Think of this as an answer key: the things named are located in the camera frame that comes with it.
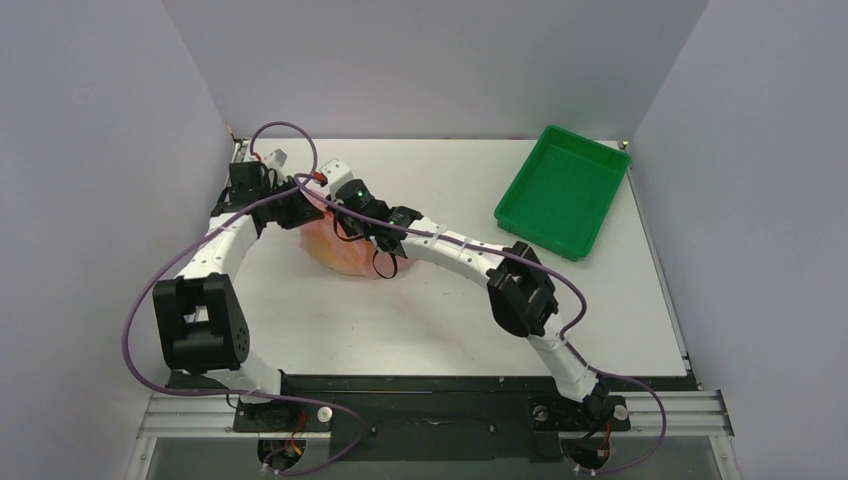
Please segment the pink plastic bag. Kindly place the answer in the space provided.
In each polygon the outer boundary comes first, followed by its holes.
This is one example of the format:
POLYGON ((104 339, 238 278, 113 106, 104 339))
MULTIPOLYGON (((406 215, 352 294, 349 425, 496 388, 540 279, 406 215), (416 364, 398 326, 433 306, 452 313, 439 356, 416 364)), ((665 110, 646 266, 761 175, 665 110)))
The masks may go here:
POLYGON ((334 229, 332 214, 317 200, 309 199, 309 202, 323 213, 323 218, 298 229, 299 247, 319 264, 341 275, 375 280, 413 265, 414 260, 397 257, 393 262, 387 253, 377 254, 374 245, 367 240, 341 240, 338 233, 342 230, 334 229))

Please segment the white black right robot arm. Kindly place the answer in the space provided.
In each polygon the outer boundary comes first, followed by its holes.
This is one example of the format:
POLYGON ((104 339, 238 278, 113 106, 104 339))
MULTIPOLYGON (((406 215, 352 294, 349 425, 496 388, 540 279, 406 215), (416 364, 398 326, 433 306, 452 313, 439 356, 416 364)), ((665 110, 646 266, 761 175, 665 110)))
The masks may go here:
POLYGON ((526 339, 548 368, 572 424, 588 427, 603 415, 608 391, 569 345, 575 323, 560 313, 552 272, 528 244, 462 237, 417 210, 389 206, 360 179, 330 181, 327 187, 329 207, 346 237, 371 242, 392 261, 427 262, 485 290, 497 325, 526 339))

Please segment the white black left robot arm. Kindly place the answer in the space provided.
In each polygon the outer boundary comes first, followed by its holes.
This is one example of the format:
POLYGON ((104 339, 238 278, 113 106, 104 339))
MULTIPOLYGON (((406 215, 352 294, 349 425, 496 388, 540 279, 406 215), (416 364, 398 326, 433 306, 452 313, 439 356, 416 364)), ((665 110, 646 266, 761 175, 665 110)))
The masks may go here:
POLYGON ((207 239, 174 278, 152 288, 165 364, 173 371, 240 391, 272 429, 291 427, 298 402, 282 392, 283 375, 251 350, 248 322, 233 280, 264 228, 297 229, 322 219, 279 160, 229 167, 207 239))

